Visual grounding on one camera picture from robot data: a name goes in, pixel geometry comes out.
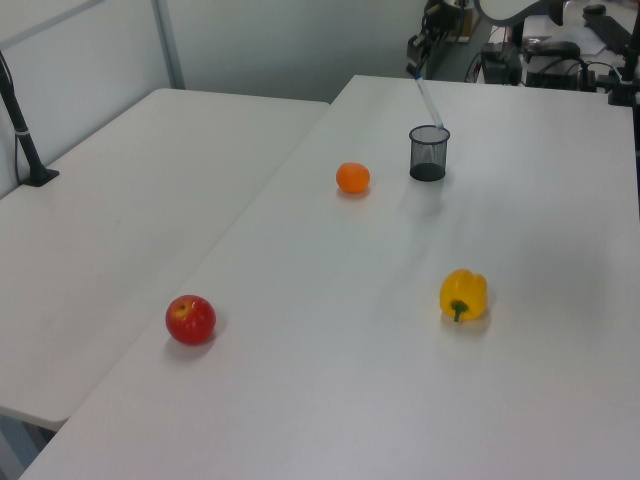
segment black mesh cup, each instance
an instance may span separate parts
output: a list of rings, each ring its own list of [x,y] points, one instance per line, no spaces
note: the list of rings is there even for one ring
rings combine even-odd
[[[411,139],[411,169],[409,174],[422,182],[433,182],[444,177],[447,163],[447,140],[451,133],[446,128],[421,125],[409,132]]]

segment red apple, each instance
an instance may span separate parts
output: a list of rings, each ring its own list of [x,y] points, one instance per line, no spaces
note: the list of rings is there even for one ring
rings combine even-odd
[[[204,298],[182,295],[167,308],[165,321],[173,338],[187,345],[198,345],[211,336],[216,326],[216,312]]]

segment wall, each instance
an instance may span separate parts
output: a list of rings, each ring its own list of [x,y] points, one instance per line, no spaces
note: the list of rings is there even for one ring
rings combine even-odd
[[[426,1],[159,3],[186,88],[331,102],[354,74],[406,78]]]
[[[2,52],[45,164],[169,86],[152,0],[100,2]],[[13,126],[0,103],[0,197],[15,186]]]

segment tangerine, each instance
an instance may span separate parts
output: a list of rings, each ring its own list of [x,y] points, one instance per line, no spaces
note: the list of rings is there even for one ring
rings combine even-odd
[[[364,192],[369,186],[370,179],[369,170],[361,163],[343,163],[336,172],[338,186],[347,193]]]

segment yellow bell pepper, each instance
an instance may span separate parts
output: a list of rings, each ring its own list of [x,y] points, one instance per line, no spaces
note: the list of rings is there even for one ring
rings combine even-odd
[[[487,280],[469,270],[456,270],[442,283],[440,308],[455,322],[475,320],[487,309]]]

